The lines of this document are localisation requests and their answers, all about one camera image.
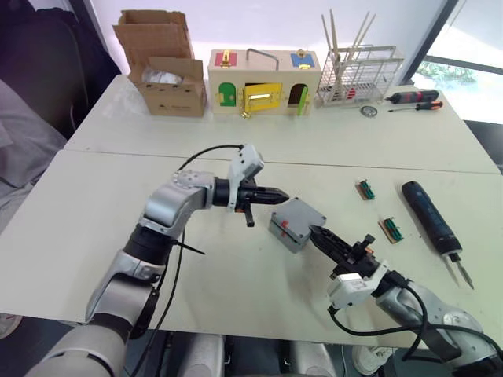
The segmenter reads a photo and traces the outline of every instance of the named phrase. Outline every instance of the wooden stick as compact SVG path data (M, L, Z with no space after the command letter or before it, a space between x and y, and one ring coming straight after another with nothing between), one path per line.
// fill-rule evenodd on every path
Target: wooden stick
M336 55L336 60L337 60L337 55L338 55L339 49L337 48L336 22L334 21L333 13L332 13L331 9L330 9L330 24L332 25L333 53Z
M358 33L356 34L356 38L354 39L353 46L356 46L356 43L357 43L358 39L360 38L360 34L362 33L363 26L365 25L365 23L367 22L367 19L369 18L369 14L370 14L370 12L367 12L367 14L365 14L365 18L363 19L362 25L360 26L360 30L358 30Z
M372 22L374 22L375 18L376 18L376 14L374 13L374 15L372 16L372 18L370 19L369 24L365 28L365 31L363 31L361 38L358 40L358 46L360 46L362 44L363 38L367 34L367 31L369 31L370 25L372 25Z
M342 77L342 74L344 73L344 71L346 70L346 67L348 66L348 64L350 63L350 61L353 60L353 56L354 56L354 52L359 48L359 46L362 44L362 41L363 41L363 38L365 37L365 35L367 34L367 31L369 31L369 28L370 26L372 25L372 22L374 22L374 19L376 18L376 14L374 13L374 15L372 16L372 18L370 19L370 22L367 24L365 30L362 32L362 29L363 29L363 26L365 25L365 22L367 21L367 18L369 16L369 12L367 12L366 16L365 16L365 19L363 20L363 23L360 27L360 30L358 31L358 34L356 35L356 39L354 40L354 45L351 47L351 49L348 51L347 53L347 58L346 60L344 61L344 64L343 66L340 68L340 71L338 73L338 76L339 77Z
M327 45L329 45L329 51L332 49L332 45L330 44L329 32L327 31L327 25L325 23L325 18L321 15L321 20L323 21L323 29L325 30L325 37L327 38Z

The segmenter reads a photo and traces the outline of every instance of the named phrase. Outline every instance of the screwdriver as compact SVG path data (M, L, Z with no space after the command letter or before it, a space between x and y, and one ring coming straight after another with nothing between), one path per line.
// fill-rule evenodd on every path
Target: screwdriver
M438 110L443 106L441 101L424 102L423 104L417 104L414 108L416 110ZM412 110L413 108L396 108L395 110L388 110L387 112L400 112L401 110Z
M418 92L397 92L391 97L384 98L392 104L413 104L416 102L430 102L439 97L437 90L420 90Z
M414 181L405 183L402 186L402 192L438 253L445 258L449 257L452 263L456 263L464 281L472 289L475 289L472 279L461 264L461 257L459 256L459 253L462 252L461 244L433 205L428 194L419 183Z

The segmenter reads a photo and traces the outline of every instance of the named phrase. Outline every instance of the wooden lock box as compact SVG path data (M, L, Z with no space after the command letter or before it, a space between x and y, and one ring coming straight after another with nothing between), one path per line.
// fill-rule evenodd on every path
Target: wooden lock box
M321 68L314 51L214 49L208 74L216 114L307 115Z

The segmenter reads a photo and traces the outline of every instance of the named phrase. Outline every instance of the white table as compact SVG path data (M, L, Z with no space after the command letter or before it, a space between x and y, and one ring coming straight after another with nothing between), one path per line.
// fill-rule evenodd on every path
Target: white table
M59 152L0 237L0 312L82 321L87 301L116 252L127 241L150 193L182 159ZM228 163L197 160L195 170L226 175ZM354 183L367 178L376 200L363 201ZM464 265L476 291L459 286L425 243L399 192L419 181L460 239ZM496 174L266 164L260 185L299 196L327 216L327 227L348 243L376 237L376 256L431 288L446 302L473 314L484 331L503 343L500 284L503 254L503 182ZM254 206L256 227L222 208L200 211L186 242L207 253L184 253L182 272L163 329L318 342L409 346L411 334L352 337L329 319L325 297L335 266L312 244L290 253L267 231L272 207ZM405 239L391 245L377 224L393 216ZM157 322L174 277L167 282ZM394 325L372 300L340 318L355 329Z
M411 86L392 88L413 90ZM217 144L253 143L267 162L499 174L490 157L447 100L437 112L390 112L374 104L369 119L356 108L314 108L309 116L150 115L140 93L117 76L65 149L189 157ZM208 157L229 158L228 152Z

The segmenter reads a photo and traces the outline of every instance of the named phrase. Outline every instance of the sneaker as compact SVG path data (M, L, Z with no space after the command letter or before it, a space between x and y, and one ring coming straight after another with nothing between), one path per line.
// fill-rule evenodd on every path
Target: sneaker
M22 316L0 313L0 339L11 335L21 322Z

